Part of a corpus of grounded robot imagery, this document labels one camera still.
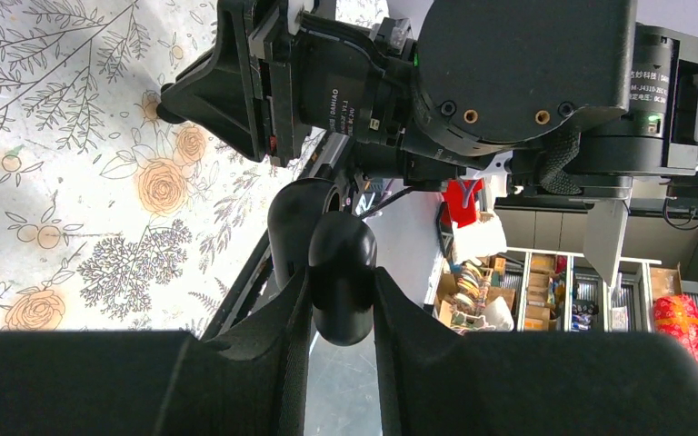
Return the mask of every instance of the cardboard box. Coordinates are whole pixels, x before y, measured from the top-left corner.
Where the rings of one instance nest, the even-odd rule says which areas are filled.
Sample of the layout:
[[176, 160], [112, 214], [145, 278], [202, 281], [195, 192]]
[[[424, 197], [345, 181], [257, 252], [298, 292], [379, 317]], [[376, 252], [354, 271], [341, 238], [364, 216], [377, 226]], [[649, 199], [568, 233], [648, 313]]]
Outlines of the cardboard box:
[[652, 268], [652, 301], [681, 295], [681, 265], [675, 269]]
[[535, 320], [549, 321], [551, 316], [550, 309], [546, 307], [539, 307], [532, 304], [525, 306], [525, 317], [533, 318]]
[[549, 309], [551, 311], [555, 309], [555, 305], [550, 303], [550, 302], [531, 302], [531, 301], [527, 301], [527, 302], [528, 302], [528, 304], [530, 304], [532, 306], [546, 307], [547, 309]]
[[445, 297], [458, 292], [459, 287], [456, 285], [456, 276], [453, 274], [441, 274], [440, 282], [437, 284], [437, 296], [440, 300], [444, 300]]
[[550, 275], [542, 274], [540, 272], [532, 272], [528, 274], [528, 287], [529, 288], [544, 288], [550, 287]]
[[496, 298], [503, 297], [507, 302], [507, 307], [510, 311], [513, 309], [513, 303], [515, 301], [515, 289], [500, 288], [498, 286], [491, 286], [488, 288], [488, 295], [485, 299], [485, 305], [491, 304]]
[[494, 271], [499, 273], [499, 275], [504, 275], [504, 273], [507, 271], [507, 260], [503, 257], [495, 257]]
[[451, 327], [451, 319], [454, 317], [454, 307], [449, 302], [440, 304], [440, 311], [437, 314], [437, 319], [442, 322], [445, 327]]
[[531, 272], [532, 273], [555, 273], [555, 256], [551, 254], [532, 254], [531, 255]]
[[547, 330], [547, 321], [526, 318], [523, 323], [523, 328], [531, 332], [544, 332]]
[[549, 290], [547, 288], [533, 288], [529, 286], [526, 300], [529, 302], [547, 302], [548, 296]]

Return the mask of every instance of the floral tablecloth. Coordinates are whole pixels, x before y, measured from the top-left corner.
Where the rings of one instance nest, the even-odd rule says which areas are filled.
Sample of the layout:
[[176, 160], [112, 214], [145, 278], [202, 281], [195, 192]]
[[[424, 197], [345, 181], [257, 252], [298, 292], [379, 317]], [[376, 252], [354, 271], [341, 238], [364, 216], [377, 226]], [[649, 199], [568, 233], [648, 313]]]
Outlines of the floral tablecloth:
[[[211, 47], [212, 0], [0, 0], [0, 330], [200, 334], [288, 168], [155, 113]], [[378, 0], [339, 1], [370, 26]]]

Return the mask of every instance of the brass screw hole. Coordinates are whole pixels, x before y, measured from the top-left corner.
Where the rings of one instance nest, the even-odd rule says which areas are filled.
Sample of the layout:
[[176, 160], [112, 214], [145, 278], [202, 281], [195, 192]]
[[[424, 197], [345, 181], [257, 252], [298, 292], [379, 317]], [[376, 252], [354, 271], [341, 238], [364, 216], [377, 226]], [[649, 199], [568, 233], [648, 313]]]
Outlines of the brass screw hole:
[[474, 109], [470, 109], [464, 112], [464, 121], [468, 124], [477, 123], [477, 111], [475, 111]]
[[545, 125], [550, 122], [550, 113], [547, 111], [539, 111], [536, 113], [535, 120], [537, 124]]

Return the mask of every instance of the leaf print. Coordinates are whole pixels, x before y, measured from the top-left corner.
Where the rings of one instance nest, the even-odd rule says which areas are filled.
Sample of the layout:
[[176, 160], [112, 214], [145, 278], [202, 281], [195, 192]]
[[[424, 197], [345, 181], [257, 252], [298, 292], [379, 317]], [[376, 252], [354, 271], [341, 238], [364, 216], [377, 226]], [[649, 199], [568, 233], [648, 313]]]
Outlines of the leaf print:
[[46, 223], [49, 221], [50, 218], [52, 218], [52, 215], [55, 214], [55, 202], [52, 202], [52, 205], [49, 206], [49, 208], [44, 212], [43, 215], [41, 215], [41, 224]]
[[120, 150], [116, 152], [116, 155], [125, 162], [131, 163], [135, 161], [135, 156], [129, 150]]
[[70, 279], [73, 277], [75, 272], [73, 271], [61, 271], [55, 274], [54, 277], [52, 277], [52, 284], [60, 284], [62, 282], [65, 282], [66, 280]]
[[152, 160], [156, 159], [156, 152], [148, 145], [135, 145], [132, 147], [132, 151], [137, 165], [141, 168], [145, 168]]
[[[135, 19], [137, 1], [115, 15], [106, 15], [96, 9], [88, 12], [79, 1], [33, 0], [25, 13], [34, 16], [37, 24], [46, 21], [57, 25], [58, 31], [34, 27], [20, 32], [0, 25], [0, 132], [10, 131], [9, 124], [15, 121], [10, 115], [14, 106], [21, 104], [25, 114], [37, 120], [37, 129], [56, 128], [66, 133], [56, 140], [58, 149], [75, 147], [84, 153], [97, 148], [96, 141], [103, 140], [98, 128], [104, 121], [102, 109], [95, 104], [97, 79], [91, 73], [94, 47], [100, 48], [98, 55], [106, 55], [110, 41], [105, 39], [113, 37], [112, 25], [126, 20], [126, 47], [111, 54], [106, 77], [121, 76], [132, 58], [143, 56], [150, 36]], [[0, 14], [16, 3], [0, 0]], [[69, 63], [81, 64], [75, 77], [66, 83], [51, 82]], [[30, 74], [30, 79], [24, 79], [23, 73]], [[4, 91], [10, 92], [9, 97], [4, 98]]]
[[210, 184], [214, 184], [218, 180], [218, 173], [220, 173], [221, 165], [215, 161], [213, 162], [212, 168], [210, 168]]
[[170, 141], [167, 139], [167, 135], [160, 131], [156, 136], [156, 153], [159, 157], [164, 157], [165, 159], [173, 158], [173, 146], [170, 145]]
[[20, 173], [31, 173], [33, 171], [40, 169], [43, 165], [44, 165], [44, 162], [34, 163], [33, 165], [22, 170]]
[[132, 177], [135, 172], [137, 172], [137, 162], [134, 156], [132, 161], [125, 161], [121, 156], [117, 155], [105, 165], [100, 175], [106, 179], [116, 180]]
[[183, 274], [180, 265], [187, 259], [183, 245], [192, 239], [181, 220], [170, 227], [146, 226], [137, 243], [121, 237], [103, 239], [77, 269], [86, 284], [82, 298], [120, 320], [130, 312], [150, 310], [151, 283], [168, 284]]
[[30, 288], [25, 288], [22, 291], [17, 291], [15, 293], [20, 294], [20, 295], [30, 295], [32, 293], [37, 293], [41, 292], [41, 289], [39, 289], [37, 286], [31, 286]]
[[208, 313], [215, 313], [215, 311], [217, 311], [218, 307], [220, 307], [221, 305], [221, 301], [218, 301], [207, 294], [200, 292], [189, 292], [188, 294], [194, 297], [195, 299], [199, 300], [199, 302], [202, 304], [202, 307], [204, 307], [204, 309]]
[[196, 21], [198, 24], [200, 24], [200, 25], [204, 24], [204, 21], [202, 20], [202, 18], [199, 17], [199, 15], [196, 14], [196, 12], [191, 11], [190, 15], [194, 19], [194, 21]]
[[10, 220], [12, 220], [16, 223], [25, 224], [28, 222], [28, 220], [26, 220], [22, 216], [18, 215], [17, 213], [11, 213], [11, 212], [4, 212], [4, 213], [6, 214], [7, 217], [9, 217]]
[[133, 136], [133, 141], [135, 141], [135, 144], [139, 144], [141, 142], [142, 138], [141, 138], [139, 129], [132, 129], [132, 136]]

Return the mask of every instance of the red bag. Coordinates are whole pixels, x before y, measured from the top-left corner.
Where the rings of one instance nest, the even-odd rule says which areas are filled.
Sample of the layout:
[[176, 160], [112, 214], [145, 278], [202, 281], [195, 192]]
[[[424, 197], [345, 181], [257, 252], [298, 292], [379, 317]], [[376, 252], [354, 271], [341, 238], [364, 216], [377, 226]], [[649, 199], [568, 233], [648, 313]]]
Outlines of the red bag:
[[[474, 204], [474, 195], [483, 189], [483, 179], [476, 182], [477, 183], [468, 180], [452, 180], [448, 183], [448, 190], [443, 193], [443, 198], [445, 202], [448, 203], [450, 219], [456, 223], [456, 228], [460, 229], [477, 221], [477, 209]], [[472, 189], [466, 192], [464, 187], [469, 183], [474, 183], [474, 185], [470, 185]]]
[[698, 311], [692, 297], [662, 297], [654, 304], [656, 331], [677, 339], [698, 361]]

